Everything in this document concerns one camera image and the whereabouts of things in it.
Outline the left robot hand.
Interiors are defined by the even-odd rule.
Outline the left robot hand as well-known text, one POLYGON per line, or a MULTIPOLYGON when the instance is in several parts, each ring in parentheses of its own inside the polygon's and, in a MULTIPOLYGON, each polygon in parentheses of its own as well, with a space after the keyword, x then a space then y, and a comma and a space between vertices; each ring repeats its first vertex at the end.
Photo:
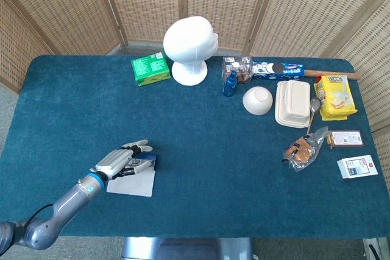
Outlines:
POLYGON ((151 152, 153 148, 148 145, 148 140, 143 139, 137 142, 130 142, 120 148, 111 151, 100 162, 91 168, 90 171, 103 176, 104 181, 115 180, 119 177, 136 175, 152 166, 151 161, 140 165, 131 166, 132 160, 143 152, 151 152))

